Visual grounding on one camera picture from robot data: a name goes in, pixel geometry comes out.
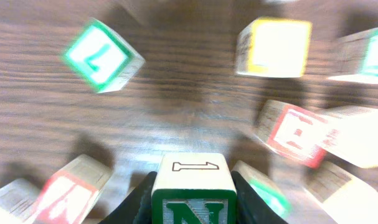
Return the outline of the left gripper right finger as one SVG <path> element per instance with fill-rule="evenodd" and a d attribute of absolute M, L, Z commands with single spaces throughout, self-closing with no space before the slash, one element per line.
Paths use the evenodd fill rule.
<path fill-rule="evenodd" d="M 232 171 L 231 176 L 237 191 L 236 223 L 288 224 L 264 202 L 237 171 Z"/>

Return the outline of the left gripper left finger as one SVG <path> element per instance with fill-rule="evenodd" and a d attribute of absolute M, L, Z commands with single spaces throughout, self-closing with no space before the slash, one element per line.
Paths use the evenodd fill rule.
<path fill-rule="evenodd" d="M 151 191 L 156 176 L 157 172 L 150 172 L 99 224 L 152 224 Z"/>

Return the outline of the green N block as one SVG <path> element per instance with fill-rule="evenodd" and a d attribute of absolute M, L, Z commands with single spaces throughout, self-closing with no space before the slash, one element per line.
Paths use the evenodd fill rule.
<path fill-rule="evenodd" d="M 153 223 L 235 223 L 237 191 L 219 153 L 165 154 L 151 192 Z"/>

